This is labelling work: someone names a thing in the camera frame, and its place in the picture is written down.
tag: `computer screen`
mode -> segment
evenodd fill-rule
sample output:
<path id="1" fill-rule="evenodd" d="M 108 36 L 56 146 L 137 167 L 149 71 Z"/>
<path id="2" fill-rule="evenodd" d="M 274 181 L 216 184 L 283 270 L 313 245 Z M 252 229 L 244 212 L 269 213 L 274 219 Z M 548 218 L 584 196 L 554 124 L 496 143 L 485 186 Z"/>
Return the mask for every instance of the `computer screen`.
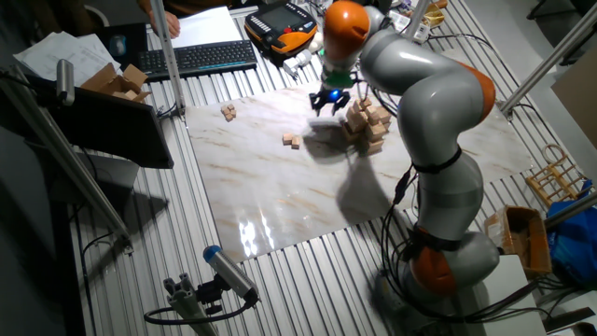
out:
<path id="1" fill-rule="evenodd" d="M 56 82 L 27 79 L 38 92 L 56 94 Z M 71 106 L 49 106 L 49 113 L 73 145 L 117 155 L 146 168 L 174 166 L 150 105 L 75 88 Z"/>
<path id="2" fill-rule="evenodd" d="M 290 12 L 285 7 L 277 7 L 276 9 L 269 11 L 261 15 L 261 19 L 272 28 L 292 27 L 295 24 L 301 23 L 300 17 Z"/>

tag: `blue light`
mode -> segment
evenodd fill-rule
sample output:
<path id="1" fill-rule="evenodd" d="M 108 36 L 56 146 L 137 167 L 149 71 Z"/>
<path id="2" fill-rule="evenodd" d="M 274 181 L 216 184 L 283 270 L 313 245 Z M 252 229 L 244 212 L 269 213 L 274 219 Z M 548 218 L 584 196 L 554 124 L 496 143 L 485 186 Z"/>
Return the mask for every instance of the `blue light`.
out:
<path id="1" fill-rule="evenodd" d="M 329 102 L 336 102 L 338 99 L 340 98 L 340 90 L 334 90 L 332 92 L 329 93 L 329 95 L 327 96 L 327 100 Z"/>

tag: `cardboard box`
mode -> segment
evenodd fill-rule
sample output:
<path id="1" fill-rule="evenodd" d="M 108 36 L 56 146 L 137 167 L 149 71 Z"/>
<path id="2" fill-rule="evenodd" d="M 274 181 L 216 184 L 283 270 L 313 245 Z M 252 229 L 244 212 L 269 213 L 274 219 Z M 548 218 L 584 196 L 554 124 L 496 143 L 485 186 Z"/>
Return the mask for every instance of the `cardboard box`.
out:
<path id="1" fill-rule="evenodd" d="M 127 66 L 122 76 L 120 76 L 114 70 L 114 65 L 109 63 L 83 83 L 81 89 L 142 103 L 150 94 L 150 92 L 141 91 L 141 86 L 146 79 L 146 74 L 134 65 Z"/>
<path id="2" fill-rule="evenodd" d="M 556 80 L 551 89 L 589 141 L 597 147 L 597 47 L 582 55 L 580 60 Z"/>
<path id="3" fill-rule="evenodd" d="M 527 279 L 551 273 L 547 232 L 538 211 L 507 205 L 485 220 L 485 234 L 504 254 L 519 256 Z"/>

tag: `orange handheld controller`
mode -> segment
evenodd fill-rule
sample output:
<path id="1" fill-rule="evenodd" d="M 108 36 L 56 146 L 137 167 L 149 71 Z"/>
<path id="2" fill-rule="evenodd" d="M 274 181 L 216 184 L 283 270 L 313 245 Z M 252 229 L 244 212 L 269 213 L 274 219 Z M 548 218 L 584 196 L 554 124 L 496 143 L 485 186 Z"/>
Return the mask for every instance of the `orange handheld controller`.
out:
<path id="1" fill-rule="evenodd" d="M 244 29 L 265 49 L 291 57 L 309 46 L 317 32 L 317 22 L 302 8 L 282 2 L 248 15 Z"/>

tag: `stack of wooden blocks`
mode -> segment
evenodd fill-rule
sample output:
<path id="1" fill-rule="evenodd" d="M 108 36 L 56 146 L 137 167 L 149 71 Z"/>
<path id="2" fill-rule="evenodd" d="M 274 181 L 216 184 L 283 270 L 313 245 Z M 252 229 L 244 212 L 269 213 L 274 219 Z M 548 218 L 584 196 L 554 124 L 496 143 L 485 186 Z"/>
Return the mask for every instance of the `stack of wooden blocks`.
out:
<path id="1" fill-rule="evenodd" d="M 346 112 L 342 132 L 349 143 L 361 139 L 368 155 L 379 153 L 382 151 L 383 136 L 390 128 L 391 117 L 385 108 L 371 105 L 368 98 L 357 99 Z"/>
<path id="2" fill-rule="evenodd" d="M 539 195 L 539 198 L 547 207 L 550 207 L 554 202 L 578 200 L 581 195 L 591 192 L 593 189 L 593 186 L 590 186 L 576 192 L 574 185 L 578 181 L 586 179 L 586 177 L 580 175 L 574 180 L 569 181 L 566 174 L 575 169 L 576 165 L 573 164 L 563 169 L 562 165 L 566 159 L 568 159 L 568 155 L 562 152 L 561 159 L 549 164 L 537 174 L 525 178 L 526 184 Z M 552 187 L 555 191 L 546 191 L 546 187 Z"/>
<path id="3" fill-rule="evenodd" d="M 290 145 L 292 149 L 299 149 L 300 148 L 300 136 L 294 135 L 292 133 L 285 133 L 282 135 L 282 143 L 284 146 Z"/>
<path id="4" fill-rule="evenodd" d="M 222 106 L 221 111 L 227 122 L 231 122 L 236 118 L 236 108 L 234 108 L 234 105 L 232 104 Z"/>

